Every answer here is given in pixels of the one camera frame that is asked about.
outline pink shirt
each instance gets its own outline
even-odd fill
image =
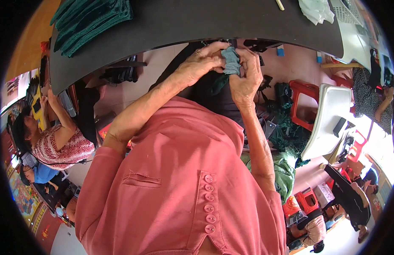
[[[75,134],[68,142],[57,150],[54,133],[61,128],[61,124],[55,125],[41,134],[32,150],[33,155],[49,168],[54,170],[65,170],[91,156],[95,150],[94,144],[87,140],[79,130],[75,129]]]
[[[240,160],[243,139],[234,121],[173,98],[125,159],[97,150],[77,203],[78,240],[90,255],[196,255],[206,236],[223,254],[285,254],[280,195],[264,194]]]

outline pink button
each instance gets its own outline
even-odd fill
[[[214,225],[207,225],[206,226],[206,228],[205,228],[205,230],[206,230],[206,233],[207,234],[212,234],[212,233],[214,233],[215,232],[215,227],[214,227]]]
[[[216,220],[217,220],[217,219],[216,219],[215,216],[212,215],[212,214],[209,214],[209,215],[207,215],[207,217],[206,217],[206,221],[207,221],[208,223],[214,223]]]
[[[206,182],[208,182],[208,183],[211,183],[211,182],[213,181],[213,177],[210,176],[210,175],[206,175],[206,176],[204,177],[204,179],[205,179]]]
[[[206,184],[204,186],[204,188],[206,189],[206,191],[213,191],[214,190],[214,187],[212,185],[210,185],[210,184]]]
[[[207,201],[213,201],[214,200],[214,196],[211,195],[211,194],[206,194],[205,197],[206,197]]]
[[[208,205],[204,206],[204,211],[206,213],[212,213],[212,212],[214,212],[214,207],[212,205],[208,204]]]

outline patterned dress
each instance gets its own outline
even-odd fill
[[[61,124],[58,124],[43,131],[32,150],[33,155],[43,164],[59,171],[68,169],[73,166],[73,163],[88,158],[95,150],[94,144],[88,141],[77,128],[75,134],[58,151],[54,133],[60,128]]]
[[[375,118],[375,112],[382,103],[380,96],[367,85],[370,78],[370,72],[366,68],[353,68],[353,95],[354,104],[356,106],[356,118],[365,114],[375,123],[377,123],[384,131],[391,134],[391,119],[393,115],[393,102],[385,109],[379,122]]]

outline colorful poster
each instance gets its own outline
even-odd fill
[[[21,215],[28,225],[31,224],[34,212],[40,201],[31,186],[26,186],[21,182],[20,176],[13,171],[9,176],[10,189],[13,199],[20,209]]]

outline wrinkled hand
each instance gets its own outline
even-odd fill
[[[242,78],[230,75],[231,97],[237,107],[250,106],[263,80],[259,56],[249,49],[237,48],[235,51],[240,56],[245,75]]]
[[[48,97],[45,95],[42,95],[40,98],[40,105],[41,109],[45,111],[47,109],[47,102],[48,102]]]
[[[183,90],[194,85],[209,71],[222,73],[225,59],[220,50],[230,47],[227,42],[213,42],[204,48],[197,49],[168,77],[168,80]]]
[[[57,101],[57,96],[52,93],[52,89],[48,89],[48,103],[52,104]]]

